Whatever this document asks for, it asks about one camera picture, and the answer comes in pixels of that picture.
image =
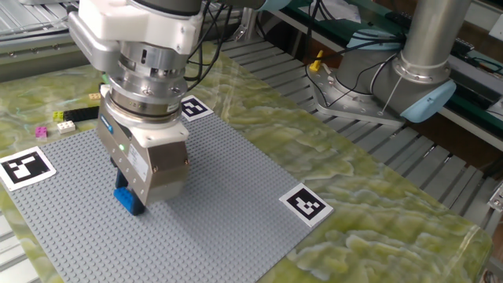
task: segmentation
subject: light blue robot joint cap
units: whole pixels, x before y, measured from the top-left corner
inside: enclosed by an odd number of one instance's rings
[[[410,122],[421,123],[440,111],[456,91],[456,83],[452,79],[425,95],[419,101],[408,107],[400,116]]]

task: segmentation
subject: gray lego baseplate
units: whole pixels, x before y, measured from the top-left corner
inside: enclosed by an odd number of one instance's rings
[[[130,215],[95,130],[42,147],[57,174],[9,192],[66,282],[253,282],[311,228],[279,198],[299,184],[216,115],[183,121],[185,192]]]

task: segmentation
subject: green marble surface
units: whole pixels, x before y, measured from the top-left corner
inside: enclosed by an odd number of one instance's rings
[[[213,49],[205,46],[206,61]],[[49,142],[66,136],[52,112],[96,105],[87,94],[100,80],[86,66],[0,84],[0,156],[42,145],[36,126],[49,128]],[[335,209],[259,282],[476,282],[492,250],[483,230],[225,55],[191,94]],[[61,282],[5,191],[0,208],[42,281]]]

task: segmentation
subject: screw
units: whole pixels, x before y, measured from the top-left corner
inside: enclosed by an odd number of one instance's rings
[[[146,95],[146,96],[154,95],[153,91],[150,90],[150,88],[148,88],[148,87],[143,90],[143,94]]]

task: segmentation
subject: pink lego brick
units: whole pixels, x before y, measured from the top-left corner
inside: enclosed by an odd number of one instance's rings
[[[37,127],[35,130],[36,138],[47,138],[47,128],[46,127]]]

